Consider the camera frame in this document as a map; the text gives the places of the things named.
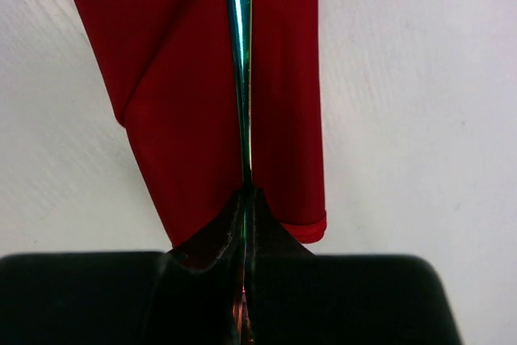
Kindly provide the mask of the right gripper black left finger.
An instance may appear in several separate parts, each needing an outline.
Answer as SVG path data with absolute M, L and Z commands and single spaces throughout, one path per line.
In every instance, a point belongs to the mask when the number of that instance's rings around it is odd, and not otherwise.
M 182 269 L 174 288 L 180 322 L 191 325 L 194 344 L 242 342 L 245 207 L 245 196 L 234 192 L 212 221 L 170 252 Z

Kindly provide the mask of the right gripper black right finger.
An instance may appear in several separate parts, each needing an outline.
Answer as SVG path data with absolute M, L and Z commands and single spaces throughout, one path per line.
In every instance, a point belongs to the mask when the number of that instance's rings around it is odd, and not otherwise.
M 296 276 L 315 255 L 274 217 L 263 190 L 246 194 L 244 289 L 251 321 L 272 319 L 295 299 Z

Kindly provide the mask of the red cloth napkin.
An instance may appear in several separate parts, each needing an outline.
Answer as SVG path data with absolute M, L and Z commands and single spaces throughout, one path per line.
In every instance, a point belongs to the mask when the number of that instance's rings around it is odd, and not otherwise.
M 226 0 L 74 0 L 173 245 L 241 186 Z M 252 172 L 302 243 L 326 230 L 318 0 L 253 0 Z

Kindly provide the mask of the iridescent metal spoon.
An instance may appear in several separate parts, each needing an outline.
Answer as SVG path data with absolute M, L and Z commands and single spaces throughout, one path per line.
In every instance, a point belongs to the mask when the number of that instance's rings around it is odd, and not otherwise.
M 238 344 L 252 344 L 253 334 L 246 303 L 246 261 L 248 251 L 249 196 L 252 190 L 251 157 L 251 30 L 252 0 L 228 0 L 230 38 L 235 71 L 237 113 L 242 164 L 241 208 L 237 215 L 237 285 L 233 302 L 233 317 Z

